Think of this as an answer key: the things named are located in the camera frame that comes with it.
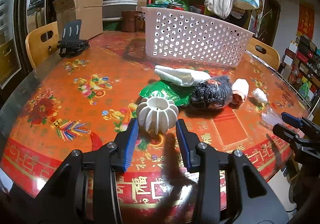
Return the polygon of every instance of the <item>perforated basket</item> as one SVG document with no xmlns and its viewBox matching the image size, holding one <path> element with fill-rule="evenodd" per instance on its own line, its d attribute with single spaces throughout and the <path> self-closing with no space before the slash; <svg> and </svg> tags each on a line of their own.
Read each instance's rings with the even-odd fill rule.
<svg viewBox="0 0 320 224">
<path fill-rule="evenodd" d="M 146 54 L 238 66 L 253 33 L 225 21 L 192 12 L 143 7 Z"/>
</svg>

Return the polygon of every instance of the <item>black knitted item in plastic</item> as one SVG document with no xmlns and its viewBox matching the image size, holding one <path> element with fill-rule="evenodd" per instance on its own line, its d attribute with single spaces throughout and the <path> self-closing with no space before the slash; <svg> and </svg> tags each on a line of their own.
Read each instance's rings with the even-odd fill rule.
<svg viewBox="0 0 320 224">
<path fill-rule="evenodd" d="M 195 108 L 223 108 L 232 100 L 232 85 L 228 76 L 220 76 L 195 86 L 191 104 Z"/>
</svg>

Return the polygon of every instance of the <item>dining table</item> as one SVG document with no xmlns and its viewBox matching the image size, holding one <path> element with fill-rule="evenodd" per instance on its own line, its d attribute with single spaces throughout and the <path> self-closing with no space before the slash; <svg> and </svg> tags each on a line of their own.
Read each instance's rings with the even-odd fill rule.
<svg viewBox="0 0 320 224">
<path fill-rule="evenodd" d="M 12 182 L 36 197 L 71 151 L 98 150 L 127 129 L 142 97 L 140 91 L 160 80 L 156 65 L 245 79 L 248 96 L 241 105 L 219 110 L 180 106 L 178 119 L 201 142 L 218 151 L 241 150 L 268 181 L 292 155 L 289 144 L 266 127 L 266 107 L 277 113 L 307 117 L 309 109 L 274 70 L 244 53 L 236 68 L 211 63 L 156 59 L 145 53 L 145 33 L 104 31 L 79 56 L 58 52 L 32 71 L 0 111 L 0 168 Z M 261 104 L 256 88 L 267 96 Z M 68 132 L 65 125 L 72 125 Z M 93 172 L 87 187 L 87 218 L 92 219 Z M 116 175 L 124 223 L 174 223 L 192 217 L 199 173 L 183 165 L 175 127 L 152 135 L 139 130 L 130 167 Z M 227 207 L 226 179 L 220 171 L 220 207 Z"/>
</svg>

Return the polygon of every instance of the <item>green plastic crate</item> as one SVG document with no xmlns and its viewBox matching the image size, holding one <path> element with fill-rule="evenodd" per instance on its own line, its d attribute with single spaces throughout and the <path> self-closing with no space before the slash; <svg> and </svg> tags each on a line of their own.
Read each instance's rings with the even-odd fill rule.
<svg viewBox="0 0 320 224">
<path fill-rule="evenodd" d="M 121 21 L 103 21 L 103 30 L 104 31 L 120 31 L 121 30 Z"/>
</svg>

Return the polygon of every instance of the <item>silver screw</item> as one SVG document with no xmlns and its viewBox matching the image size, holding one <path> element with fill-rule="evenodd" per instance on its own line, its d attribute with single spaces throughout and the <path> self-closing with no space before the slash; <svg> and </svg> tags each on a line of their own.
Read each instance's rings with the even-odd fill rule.
<svg viewBox="0 0 320 224">
<path fill-rule="evenodd" d="M 117 147 L 117 144 L 115 142 L 108 142 L 107 143 L 107 147 L 110 148 L 110 149 L 113 149 L 113 148 Z"/>
<path fill-rule="evenodd" d="M 79 154 L 80 154 L 80 150 L 73 150 L 72 152 L 71 152 L 71 155 L 72 156 L 78 156 Z"/>
<path fill-rule="evenodd" d="M 235 150 L 234 154 L 235 156 L 241 157 L 243 155 L 243 152 L 241 152 L 240 150 Z"/>
<path fill-rule="evenodd" d="M 200 149 L 205 149 L 205 148 L 208 147 L 208 145 L 207 145 L 205 142 L 200 142 L 200 143 L 198 143 L 198 147 L 199 147 Z"/>
</svg>

